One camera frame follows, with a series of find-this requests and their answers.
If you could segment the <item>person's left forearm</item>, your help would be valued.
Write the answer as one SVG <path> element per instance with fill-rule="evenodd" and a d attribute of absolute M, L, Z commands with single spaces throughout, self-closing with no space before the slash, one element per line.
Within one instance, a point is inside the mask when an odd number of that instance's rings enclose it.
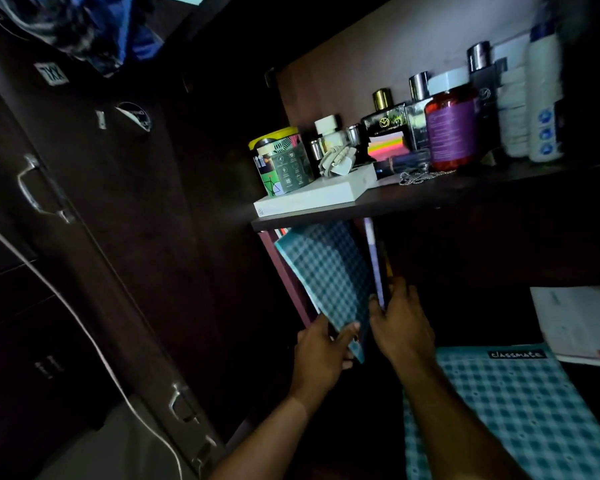
<path fill-rule="evenodd" d="M 293 390 L 208 480 L 283 480 L 297 446 L 327 389 Z"/>

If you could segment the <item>person's left hand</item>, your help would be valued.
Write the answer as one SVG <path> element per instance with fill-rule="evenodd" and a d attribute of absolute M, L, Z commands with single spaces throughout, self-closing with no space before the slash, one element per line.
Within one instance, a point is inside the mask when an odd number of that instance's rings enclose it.
<path fill-rule="evenodd" d="M 353 366 L 354 356 L 340 356 L 332 349 L 329 325 L 321 314 L 297 336 L 290 395 L 307 410 L 318 408 L 341 372 Z"/>

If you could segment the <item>black perfume bottle silver cap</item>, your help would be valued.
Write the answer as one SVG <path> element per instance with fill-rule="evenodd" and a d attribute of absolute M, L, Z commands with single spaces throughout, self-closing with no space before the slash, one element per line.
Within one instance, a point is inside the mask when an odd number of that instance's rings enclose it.
<path fill-rule="evenodd" d="M 432 101 L 429 92 L 429 72 L 419 72 L 409 78 L 411 100 L 406 106 L 409 140 L 413 150 L 429 147 L 425 107 Z"/>

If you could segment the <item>blue patterned cloth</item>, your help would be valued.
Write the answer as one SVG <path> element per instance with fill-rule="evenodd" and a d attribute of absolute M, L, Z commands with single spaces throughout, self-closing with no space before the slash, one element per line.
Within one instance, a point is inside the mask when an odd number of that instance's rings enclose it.
<path fill-rule="evenodd" d="M 0 0 L 0 10 L 28 36 L 110 77 L 157 55 L 163 41 L 147 19 L 159 1 Z"/>

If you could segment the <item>colourful sticky notes stack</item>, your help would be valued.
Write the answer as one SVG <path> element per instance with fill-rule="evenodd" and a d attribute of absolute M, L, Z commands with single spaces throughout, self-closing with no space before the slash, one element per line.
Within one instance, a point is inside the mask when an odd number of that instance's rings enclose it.
<path fill-rule="evenodd" d="M 407 155 L 411 150 L 402 133 L 373 137 L 367 145 L 368 156 L 377 161 L 386 161 L 392 157 Z"/>

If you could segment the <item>white papers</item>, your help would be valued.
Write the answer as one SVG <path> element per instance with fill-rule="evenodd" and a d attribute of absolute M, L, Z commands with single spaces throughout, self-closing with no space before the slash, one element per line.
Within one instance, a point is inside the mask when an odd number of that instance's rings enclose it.
<path fill-rule="evenodd" d="M 600 285 L 531 287 L 544 340 L 563 363 L 600 367 Z"/>

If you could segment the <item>white flat box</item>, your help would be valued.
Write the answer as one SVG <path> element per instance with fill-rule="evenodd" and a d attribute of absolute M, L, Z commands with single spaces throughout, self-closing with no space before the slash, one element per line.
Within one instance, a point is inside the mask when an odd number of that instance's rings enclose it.
<path fill-rule="evenodd" d="M 372 164 L 360 166 L 346 176 L 320 177 L 311 184 L 280 196 L 268 196 L 253 203 L 257 217 L 270 217 L 356 201 L 376 185 Z"/>

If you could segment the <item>maroon book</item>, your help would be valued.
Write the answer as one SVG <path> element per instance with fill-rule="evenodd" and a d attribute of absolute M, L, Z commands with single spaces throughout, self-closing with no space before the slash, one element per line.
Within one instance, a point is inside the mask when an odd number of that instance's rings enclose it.
<path fill-rule="evenodd" d="M 276 247 L 279 237 L 274 230 L 257 232 L 305 328 L 318 316 L 318 311 L 303 284 Z"/>

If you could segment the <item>white perfume bottle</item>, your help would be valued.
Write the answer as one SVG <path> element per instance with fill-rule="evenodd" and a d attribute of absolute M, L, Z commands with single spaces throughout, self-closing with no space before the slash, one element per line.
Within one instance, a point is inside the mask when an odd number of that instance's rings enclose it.
<path fill-rule="evenodd" d="M 336 147 L 345 145 L 344 137 L 340 130 L 336 115 L 330 114 L 320 120 L 316 120 L 314 126 L 319 135 L 319 142 L 323 154 L 327 154 Z"/>

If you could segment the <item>small black case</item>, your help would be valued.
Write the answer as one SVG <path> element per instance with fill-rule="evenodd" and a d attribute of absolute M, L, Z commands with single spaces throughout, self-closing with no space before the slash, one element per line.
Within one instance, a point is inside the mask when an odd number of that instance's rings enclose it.
<path fill-rule="evenodd" d="M 391 156 L 381 161 L 374 161 L 373 166 L 376 171 L 377 179 L 401 175 L 405 172 L 426 173 L 430 170 L 431 152 L 429 148 L 424 148 L 414 152 Z"/>

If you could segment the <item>dark wooden cupboard door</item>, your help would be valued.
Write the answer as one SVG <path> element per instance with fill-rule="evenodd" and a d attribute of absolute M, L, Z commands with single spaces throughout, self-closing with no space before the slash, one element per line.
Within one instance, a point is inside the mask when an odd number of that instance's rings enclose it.
<path fill-rule="evenodd" d="M 164 0 L 165 46 L 110 77 L 0 25 L 1 102 L 77 218 L 29 206 L 19 155 L 0 169 L 11 165 L 20 223 L 72 272 L 116 369 L 190 468 L 205 436 L 216 441 L 204 480 L 268 392 L 284 346 L 277 313 L 295 314 L 251 227 L 264 190 L 247 141 L 274 108 L 248 55 L 253 9 L 264 14 L 258 0 Z M 34 67 L 48 62 L 70 83 L 49 86 Z M 124 101 L 147 110 L 151 133 L 120 124 Z M 189 387 L 199 425 L 169 412 L 175 381 Z"/>

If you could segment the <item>white ribbed jar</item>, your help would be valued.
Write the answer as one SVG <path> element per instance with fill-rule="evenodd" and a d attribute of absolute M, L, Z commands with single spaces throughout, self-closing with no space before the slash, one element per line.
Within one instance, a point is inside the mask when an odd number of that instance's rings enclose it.
<path fill-rule="evenodd" d="M 527 93 L 525 52 L 528 36 L 522 35 L 492 49 L 497 74 L 496 104 L 501 147 L 520 159 L 528 156 Z"/>

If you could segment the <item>round dark sticker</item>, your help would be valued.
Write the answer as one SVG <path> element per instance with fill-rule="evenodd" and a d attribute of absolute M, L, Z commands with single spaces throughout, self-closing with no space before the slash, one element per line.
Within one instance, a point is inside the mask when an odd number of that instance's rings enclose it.
<path fill-rule="evenodd" d="M 114 106 L 120 124 L 138 134 L 149 134 L 153 129 L 151 115 L 140 105 L 124 101 Z"/>

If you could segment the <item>tall black bottle silver cap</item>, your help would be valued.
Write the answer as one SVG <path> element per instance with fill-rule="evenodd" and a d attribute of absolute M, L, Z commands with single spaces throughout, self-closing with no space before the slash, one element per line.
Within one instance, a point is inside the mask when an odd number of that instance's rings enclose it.
<path fill-rule="evenodd" d="M 466 51 L 469 76 L 479 96 L 478 132 L 481 151 L 487 153 L 500 146 L 497 108 L 498 73 L 491 62 L 489 41 L 480 41 Z"/>

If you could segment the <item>purple notebook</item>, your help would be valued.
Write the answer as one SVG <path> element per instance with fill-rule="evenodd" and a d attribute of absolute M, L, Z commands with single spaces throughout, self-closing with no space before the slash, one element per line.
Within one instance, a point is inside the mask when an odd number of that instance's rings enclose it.
<path fill-rule="evenodd" d="M 385 311 L 390 298 L 390 293 L 383 245 L 379 239 L 379 234 L 376 231 L 373 219 L 371 217 L 365 217 L 363 223 L 365 226 L 372 272 L 376 286 L 376 295 L 380 307 Z"/>

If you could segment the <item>white rectangular sticker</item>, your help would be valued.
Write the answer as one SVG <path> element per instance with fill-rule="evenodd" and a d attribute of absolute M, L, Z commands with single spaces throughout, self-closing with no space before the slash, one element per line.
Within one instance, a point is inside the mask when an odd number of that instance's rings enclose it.
<path fill-rule="evenodd" d="M 64 71 L 55 62 L 34 63 L 34 67 L 49 86 L 63 86 L 70 83 Z"/>

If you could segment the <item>dark wooden shelf board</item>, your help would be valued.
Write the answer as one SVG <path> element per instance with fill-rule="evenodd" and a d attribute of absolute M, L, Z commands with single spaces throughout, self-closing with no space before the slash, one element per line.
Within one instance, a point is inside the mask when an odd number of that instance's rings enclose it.
<path fill-rule="evenodd" d="M 254 232 L 275 228 L 378 217 L 396 212 L 455 207 L 480 201 L 592 196 L 600 191 L 600 161 L 566 161 L 533 165 L 515 161 L 507 167 L 455 172 L 416 185 L 371 188 L 356 201 L 316 209 L 259 217 Z"/>

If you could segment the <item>person's right hand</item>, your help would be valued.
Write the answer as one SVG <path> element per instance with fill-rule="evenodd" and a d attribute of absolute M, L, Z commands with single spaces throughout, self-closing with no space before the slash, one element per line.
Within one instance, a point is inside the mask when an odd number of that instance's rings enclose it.
<path fill-rule="evenodd" d="M 392 278 L 391 298 L 384 311 L 383 331 L 373 331 L 381 352 L 396 373 L 409 373 L 435 360 L 434 332 L 421 306 L 416 286 Z"/>

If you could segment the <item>colourful round tin yellow lid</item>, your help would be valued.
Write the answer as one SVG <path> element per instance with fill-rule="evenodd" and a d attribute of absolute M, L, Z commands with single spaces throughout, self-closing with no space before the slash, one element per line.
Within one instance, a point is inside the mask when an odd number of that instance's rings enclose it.
<path fill-rule="evenodd" d="M 264 188 L 270 197 L 291 193 L 315 180 L 313 170 L 296 127 L 287 127 L 249 142 Z"/>

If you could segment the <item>red bottle purple label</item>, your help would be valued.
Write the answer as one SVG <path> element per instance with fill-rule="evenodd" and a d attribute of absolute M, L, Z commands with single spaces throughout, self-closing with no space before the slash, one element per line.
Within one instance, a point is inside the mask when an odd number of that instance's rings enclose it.
<path fill-rule="evenodd" d="M 431 100 L 424 108 L 431 166 L 453 171 L 477 156 L 480 101 L 466 66 L 428 80 Z"/>

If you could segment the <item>black perfume bottle gold cap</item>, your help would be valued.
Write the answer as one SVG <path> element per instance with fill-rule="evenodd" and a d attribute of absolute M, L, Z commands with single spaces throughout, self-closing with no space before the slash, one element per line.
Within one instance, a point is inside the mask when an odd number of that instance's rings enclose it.
<path fill-rule="evenodd" d="M 408 126 L 407 102 L 394 103 L 389 88 L 380 88 L 372 94 L 375 112 L 362 117 L 361 127 L 371 137 L 405 131 Z"/>

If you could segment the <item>white bottle blue label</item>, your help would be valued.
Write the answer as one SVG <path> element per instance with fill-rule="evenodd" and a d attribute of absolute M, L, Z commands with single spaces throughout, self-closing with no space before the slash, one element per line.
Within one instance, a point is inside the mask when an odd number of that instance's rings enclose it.
<path fill-rule="evenodd" d="M 542 2 L 536 12 L 524 69 L 529 160 L 535 163 L 558 160 L 562 157 L 559 136 L 562 53 L 556 18 L 547 2 Z"/>

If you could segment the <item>teal checked notebook black label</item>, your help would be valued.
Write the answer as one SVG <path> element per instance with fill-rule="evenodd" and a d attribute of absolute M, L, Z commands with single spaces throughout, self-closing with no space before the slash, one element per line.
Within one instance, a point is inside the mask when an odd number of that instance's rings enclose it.
<path fill-rule="evenodd" d="M 600 424 L 546 344 L 438 347 L 436 356 L 534 480 L 600 480 Z"/>

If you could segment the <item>person's right forearm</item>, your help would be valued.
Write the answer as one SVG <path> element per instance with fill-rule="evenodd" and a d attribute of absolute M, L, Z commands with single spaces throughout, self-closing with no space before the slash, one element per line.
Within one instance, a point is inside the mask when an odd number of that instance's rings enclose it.
<path fill-rule="evenodd" d="M 407 354 L 393 368 L 420 432 L 432 480 L 531 480 L 456 393 L 435 357 Z"/>

